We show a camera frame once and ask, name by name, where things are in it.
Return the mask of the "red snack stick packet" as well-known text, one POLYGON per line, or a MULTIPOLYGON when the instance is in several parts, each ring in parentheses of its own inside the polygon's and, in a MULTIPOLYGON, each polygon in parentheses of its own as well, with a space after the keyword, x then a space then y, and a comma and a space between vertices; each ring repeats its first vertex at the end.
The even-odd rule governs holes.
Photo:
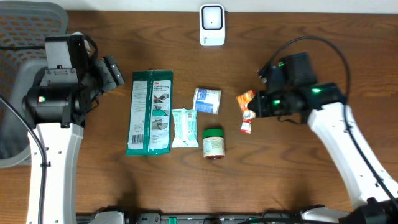
POLYGON ((256 117, 255 112, 244 109, 243 110, 243 122, 240 131, 244 134, 251 134, 251 122, 256 117))

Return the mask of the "orange small snack packet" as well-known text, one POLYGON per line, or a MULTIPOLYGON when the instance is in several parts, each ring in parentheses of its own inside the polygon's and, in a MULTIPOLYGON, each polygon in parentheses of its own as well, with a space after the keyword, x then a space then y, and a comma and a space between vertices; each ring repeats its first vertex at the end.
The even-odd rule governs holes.
POLYGON ((249 119, 253 119, 256 117, 255 112, 253 112, 252 110, 250 110, 248 108, 248 104, 249 102, 255 97, 255 92, 252 90, 249 90, 245 93, 243 93, 242 95, 239 95, 236 97, 239 107, 242 111, 243 114, 243 119, 249 120, 249 119))

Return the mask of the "white blue round tub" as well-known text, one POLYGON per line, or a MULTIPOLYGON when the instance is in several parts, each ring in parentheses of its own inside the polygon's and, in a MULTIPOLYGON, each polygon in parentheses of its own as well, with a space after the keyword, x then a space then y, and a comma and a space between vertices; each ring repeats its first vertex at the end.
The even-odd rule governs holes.
POLYGON ((193 109, 203 113, 218 114, 221 90, 196 88, 193 96, 193 109))

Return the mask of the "green lid jar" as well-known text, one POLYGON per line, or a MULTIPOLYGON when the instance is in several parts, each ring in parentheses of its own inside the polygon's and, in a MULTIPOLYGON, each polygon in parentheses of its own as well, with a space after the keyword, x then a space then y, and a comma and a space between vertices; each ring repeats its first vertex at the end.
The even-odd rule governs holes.
POLYGON ((203 132, 203 157, 206 159, 222 159, 225 156, 224 131, 222 129, 206 129, 203 132))

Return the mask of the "green wipes large package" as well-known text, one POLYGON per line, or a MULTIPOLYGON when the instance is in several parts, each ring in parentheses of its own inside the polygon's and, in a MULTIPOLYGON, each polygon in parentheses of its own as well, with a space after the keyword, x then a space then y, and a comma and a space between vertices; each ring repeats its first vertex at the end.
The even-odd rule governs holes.
POLYGON ((171 70, 132 73, 127 156, 170 152, 173 77, 171 70))

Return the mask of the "light green wipes pack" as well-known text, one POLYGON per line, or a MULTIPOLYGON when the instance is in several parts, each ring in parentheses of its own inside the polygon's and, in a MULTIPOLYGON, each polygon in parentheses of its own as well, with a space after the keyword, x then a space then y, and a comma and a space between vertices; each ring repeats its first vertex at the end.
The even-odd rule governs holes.
POLYGON ((174 140, 172 148, 199 147, 197 140, 197 111, 193 109, 173 109, 174 140))

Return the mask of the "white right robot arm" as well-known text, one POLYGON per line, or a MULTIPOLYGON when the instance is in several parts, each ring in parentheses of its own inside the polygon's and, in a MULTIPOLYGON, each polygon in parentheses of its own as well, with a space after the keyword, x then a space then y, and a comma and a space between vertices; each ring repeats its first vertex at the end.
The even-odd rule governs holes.
POLYGON ((298 113, 326 147, 345 183, 352 212, 315 207, 293 223, 397 223, 397 182, 378 161, 334 83, 259 91, 248 103, 258 118, 298 113))

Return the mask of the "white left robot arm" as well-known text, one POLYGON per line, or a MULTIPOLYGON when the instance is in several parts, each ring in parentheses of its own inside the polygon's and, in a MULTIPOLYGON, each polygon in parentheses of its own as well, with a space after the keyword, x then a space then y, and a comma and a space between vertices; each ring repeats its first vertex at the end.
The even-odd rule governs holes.
POLYGON ((28 134, 32 165, 27 223, 124 223, 123 212, 76 215, 76 165, 83 128, 38 124, 28 134))

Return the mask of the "white barcode scanner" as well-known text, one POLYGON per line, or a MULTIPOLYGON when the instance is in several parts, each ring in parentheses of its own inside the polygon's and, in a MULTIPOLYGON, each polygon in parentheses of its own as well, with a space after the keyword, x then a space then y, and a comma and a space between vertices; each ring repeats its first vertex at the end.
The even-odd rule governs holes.
POLYGON ((202 46, 221 46, 225 43, 225 9, 220 4, 204 4, 199 10, 200 43, 202 46))

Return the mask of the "grey plastic mesh basket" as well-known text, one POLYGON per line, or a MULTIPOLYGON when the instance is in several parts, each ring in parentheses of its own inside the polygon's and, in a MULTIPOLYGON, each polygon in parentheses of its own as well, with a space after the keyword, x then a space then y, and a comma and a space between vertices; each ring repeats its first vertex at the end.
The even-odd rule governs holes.
MULTIPOLYGON (((51 2, 1 1, 1 46, 43 46, 50 35, 63 35, 68 14, 51 2)), ((1 96, 21 115, 22 98, 36 73, 47 66, 45 50, 1 51, 1 96)), ((30 163, 27 130, 1 103, 1 167, 30 163)))

